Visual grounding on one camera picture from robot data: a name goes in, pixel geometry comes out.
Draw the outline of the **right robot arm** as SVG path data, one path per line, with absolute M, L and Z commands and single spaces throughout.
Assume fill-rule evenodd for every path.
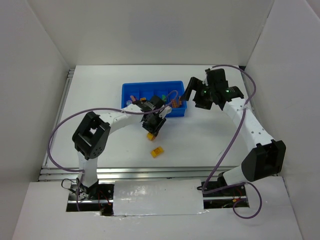
M 261 125 L 253 112 L 248 108 L 249 99 L 237 86 L 229 86 L 224 69 L 206 69 L 205 80 L 191 77 L 181 97 L 188 101 L 191 93 L 195 92 L 193 101 L 195 107 L 210 110 L 217 105 L 232 120 L 237 127 L 227 148 L 216 166 L 220 166 L 231 149 L 238 135 L 245 141 L 248 154 L 241 164 L 218 176 L 218 188 L 208 189 L 208 177 L 200 190 L 204 195 L 221 191 L 228 186 L 238 186 L 277 175 L 282 171 L 286 153 L 286 145 L 282 140 L 275 140 Z

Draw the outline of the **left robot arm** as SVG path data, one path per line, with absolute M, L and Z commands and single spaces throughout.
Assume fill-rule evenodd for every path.
M 80 173 L 76 178 L 79 191 L 92 198 L 98 191 L 98 157 L 107 146 L 109 136 L 126 126 L 141 123 L 142 127 L 156 137 L 172 108 L 158 96 L 150 100 L 136 100 L 117 111 L 103 115 L 88 112 L 75 130 L 72 141 L 78 154 Z

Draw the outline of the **yellow lego brick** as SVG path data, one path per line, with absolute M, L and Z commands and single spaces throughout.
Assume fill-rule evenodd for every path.
M 161 146 L 153 149 L 153 150 L 150 152 L 150 154 L 151 154 L 151 156 L 152 156 L 153 158 L 156 158 L 156 157 L 158 157 L 159 155 L 161 155 L 161 154 L 163 154 L 163 153 L 164 153 L 164 149 L 163 149 Z
M 147 133 L 146 137 L 149 141 L 154 141 L 156 139 L 156 137 L 150 132 Z

